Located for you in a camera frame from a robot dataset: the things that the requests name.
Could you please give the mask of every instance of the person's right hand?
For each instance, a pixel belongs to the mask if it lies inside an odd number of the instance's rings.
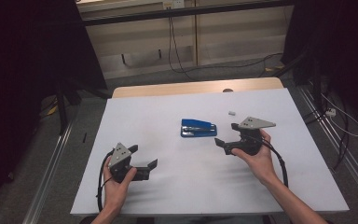
[[[271,136],[264,132],[264,130],[260,130],[260,132],[265,141],[271,141]],[[272,164],[271,150],[268,147],[262,145],[260,151],[254,156],[238,148],[233,148],[231,152],[248,163],[255,177],[257,177],[263,185],[278,178]]]

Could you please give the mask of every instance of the white tabletop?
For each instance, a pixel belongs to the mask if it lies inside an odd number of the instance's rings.
[[[230,116],[228,111],[236,112]],[[271,144],[286,162],[290,189],[316,211],[348,206],[287,89],[200,93],[110,99],[91,151],[71,214],[98,213],[98,175],[104,156],[117,142],[138,145],[131,165],[158,159],[147,181],[130,184],[124,216],[253,215],[281,212],[244,161],[226,156],[213,137],[182,138],[181,119],[217,125],[217,137],[238,141],[231,130],[252,116],[277,124],[267,128]],[[274,158],[277,174],[281,167]]]

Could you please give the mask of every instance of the wire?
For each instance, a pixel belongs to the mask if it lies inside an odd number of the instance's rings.
[[[313,122],[315,122],[315,121],[317,121],[317,120],[323,118],[324,115],[325,115],[325,113],[327,112],[327,102],[324,102],[324,104],[322,105],[322,109],[323,109],[323,111],[321,111],[322,114],[320,114],[320,115],[319,115],[318,117],[316,117],[315,119],[312,119],[312,120],[307,121],[305,124],[306,124],[306,125],[309,125],[309,124],[311,124],[311,123],[313,123]],[[314,109],[314,110],[312,110],[309,114],[304,115],[304,116],[302,117],[302,119],[303,119],[303,120],[307,119],[309,116],[311,116],[312,114],[314,114],[314,113],[317,112],[317,111],[318,111],[317,108]]]
[[[214,66],[205,66],[205,67],[195,67],[195,68],[190,68],[190,69],[185,70],[183,68],[183,66],[182,66],[182,63],[181,63],[180,58],[179,58],[178,50],[177,50],[177,45],[176,45],[176,40],[175,40],[175,33],[174,33],[174,28],[173,28],[173,21],[172,21],[171,17],[169,17],[168,19],[169,19],[169,22],[170,22],[170,47],[169,47],[169,51],[168,51],[168,61],[170,63],[170,68],[175,73],[184,73],[189,79],[194,80],[194,81],[198,81],[198,80],[196,80],[193,77],[190,77],[187,74],[188,72],[192,72],[192,71],[196,71],[196,70],[200,70],[200,69],[208,69],[208,68],[242,68],[242,67],[255,65],[255,64],[258,64],[258,63],[264,63],[263,72],[259,75],[259,77],[261,77],[264,74],[265,70],[266,70],[266,64],[265,64],[266,59],[272,58],[273,56],[276,56],[276,55],[282,55],[283,54],[283,53],[270,54],[270,55],[267,55],[266,57],[264,57],[264,59],[262,59],[260,61],[257,61],[255,63],[243,64],[243,65],[214,65]],[[171,62],[172,40],[173,40],[173,44],[175,46],[176,57],[178,59],[179,66],[180,66],[179,70],[176,70],[176,69],[174,69],[172,67],[172,62]]]
[[[338,106],[336,106],[335,104],[333,104],[327,97],[325,97],[323,94],[322,94],[322,97],[328,102],[328,103],[330,103],[330,105],[332,105],[333,107],[335,107],[337,110],[339,110],[340,112],[342,112],[343,114],[345,114],[346,116],[348,116],[350,119],[352,119],[357,125],[358,125],[358,121],[356,120],[356,119],[354,119],[351,115],[349,115],[348,113],[346,113],[346,112],[344,112],[343,110],[341,110],[340,108],[338,108]],[[344,130],[343,128],[341,128],[339,125],[337,125],[334,121],[333,121],[333,119],[331,118],[331,116],[329,116],[330,117],[330,120],[332,121],[332,123],[334,124],[334,125],[336,125],[342,132],[345,132],[345,133],[347,133],[347,134],[350,134],[350,135],[352,135],[352,136],[354,136],[354,137],[358,137],[358,134],[355,134],[355,133],[350,133],[350,132],[348,132],[347,130]]]
[[[278,153],[277,150],[275,150],[275,148],[272,146],[272,144],[265,140],[264,138],[260,141],[259,139],[255,138],[255,137],[252,137],[252,136],[249,136],[249,135],[241,135],[241,136],[244,136],[246,138],[249,138],[249,139],[252,139],[258,143],[261,143],[263,146],[269,148],[278,158],[278,161],[279,161],[279,164],[281,166],[281,169],[282,169],[282,176],[283,176],[283,184],[289,188],[289,180],[288,180],[288,177],[287,177],[287,170],[286,170],[286,165],[284,163],[284,160],[281,156],[281,154]]]
[[[100,212],[103,210],[103,186],[106,184],[106,182],[108,180],[110,180],[111,178],[107,179],[106,181],[104,181],[104,183],[101,185],[101,181],[103,179],[103,167],[104,164],[106,163],[106,160],[113,154],[113,151],[110,151],[106,154],[106,156],[103,158],[103,164],[101,165],[101,170],[100,170],[100,176],[98,178],[98,190],[97,190],[97,204],[98,204],[98,209],[100,210]]]
[[[172,38],[173,38],[173,44],[175,45],[175,52],[176,52],[176,57],[178,59],[178,62],[179,62],[179,66],[182,70],[182,72],[180,73],[184,73],[189,79],[193,80],[193,81],[198,81],[197,79],[193,78],[193,77],[190,77],[187,72],[185,71],[185,69],[183,69],[183,66],[182,66],[182,63],[180,61],[180,58],[179,58],[179,53],[178,53],[178,48],[176,46],[176,40],[175,40],[175,32],[174,32],[174,29],[173,29],[173,21],[172,21],[172,17],[169,17],[168,18],[169,22],[170,22],[170,49],[168,51],[168,61],[170,62],[170,67],[171,69],[173,70],[173,72],[176,72],[175,69],[173,69],[172,67],[172,64],[171,64],[171,43],[172,43]]]
[[[342,101],[342,105],[344,107],[344,110],[346,110],[346,105],[345,102]],[[348,116],[343,117],[341,113],[339,113],[339,115],[342,117],[342,119],[344,120],[345,123],[345,130],[348,130],[349,127],[349,121],[348,121]],[[342,134],[341,140],[339,141],[339,146],[338,146],[338,157],[337,157],[337,162],[336,165],[333,167],[333,171],[335,172],[336,169],[338,168],[338,166],[342,163],[342,161],[345,158],[345,155],[348,152],[348,145],[350,143],[350,138],[348,136],[347,133],[344,132],[344,134]]]

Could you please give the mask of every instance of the small white object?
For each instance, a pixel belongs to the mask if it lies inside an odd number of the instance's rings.
[[[336,109],[335,108],[328,108],[326,110],[326,115],[330,117],[334,117],[336,115]]]

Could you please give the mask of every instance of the wrist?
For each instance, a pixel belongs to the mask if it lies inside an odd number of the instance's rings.
[[[101,211],[105,216],[111,217],[112,219],[117,217],[120,213],[120,208],[114,205],[106,205]]]
[[[276,175],[269,175],[264,178],[261,178],[260,182],[266,188],[270,188],[282,184],[282,181]]]

